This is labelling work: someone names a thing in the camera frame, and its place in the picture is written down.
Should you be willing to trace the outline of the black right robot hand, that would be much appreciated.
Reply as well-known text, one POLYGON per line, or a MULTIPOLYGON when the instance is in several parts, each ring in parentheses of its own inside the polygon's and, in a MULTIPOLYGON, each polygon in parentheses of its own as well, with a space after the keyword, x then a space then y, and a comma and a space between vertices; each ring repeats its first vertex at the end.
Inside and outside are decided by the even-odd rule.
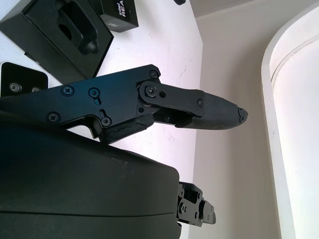
POLYGON ((3 239, 177 239, 215 224, 178 171, 112 144, 154 123, 224 130, 245 109, 160 82, 146 65, 0 100, 3 239))

